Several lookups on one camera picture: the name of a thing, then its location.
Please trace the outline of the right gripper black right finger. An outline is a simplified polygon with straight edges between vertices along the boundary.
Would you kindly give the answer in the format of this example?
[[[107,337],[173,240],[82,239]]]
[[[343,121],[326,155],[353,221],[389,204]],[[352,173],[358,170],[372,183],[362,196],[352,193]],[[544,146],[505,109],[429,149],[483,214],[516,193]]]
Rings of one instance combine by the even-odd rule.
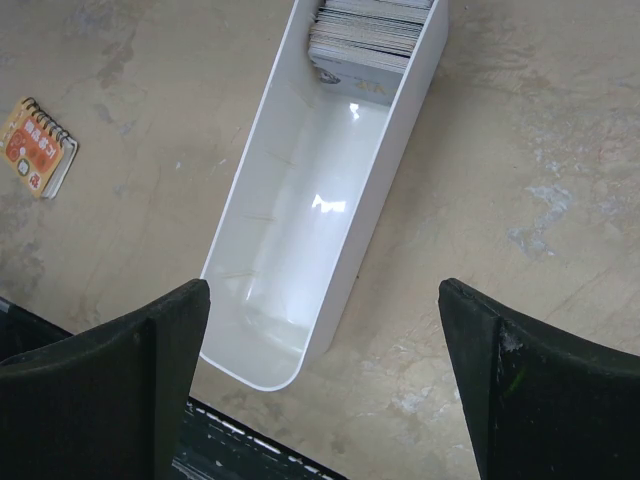
[[[638,356],[454,278],[438,306],[481,478],[638,478]]]

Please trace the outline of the white plastic card tray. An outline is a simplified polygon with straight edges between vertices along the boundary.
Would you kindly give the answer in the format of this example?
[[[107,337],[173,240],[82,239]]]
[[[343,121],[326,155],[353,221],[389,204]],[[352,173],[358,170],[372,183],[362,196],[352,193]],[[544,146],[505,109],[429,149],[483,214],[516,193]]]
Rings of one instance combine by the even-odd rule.
[[[259,391],[288,386],[334,337],[449,30],[436,1],[387,105],[336,94],[293,5],[201,276],[202,358]]]

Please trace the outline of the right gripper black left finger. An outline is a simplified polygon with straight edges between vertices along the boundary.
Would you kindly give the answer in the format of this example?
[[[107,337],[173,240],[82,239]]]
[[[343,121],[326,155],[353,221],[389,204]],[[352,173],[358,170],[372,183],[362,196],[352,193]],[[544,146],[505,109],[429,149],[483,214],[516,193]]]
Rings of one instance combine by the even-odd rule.
[[[193,279],[79,334],[1,304],[1,475],[166,479],[210,309]]]

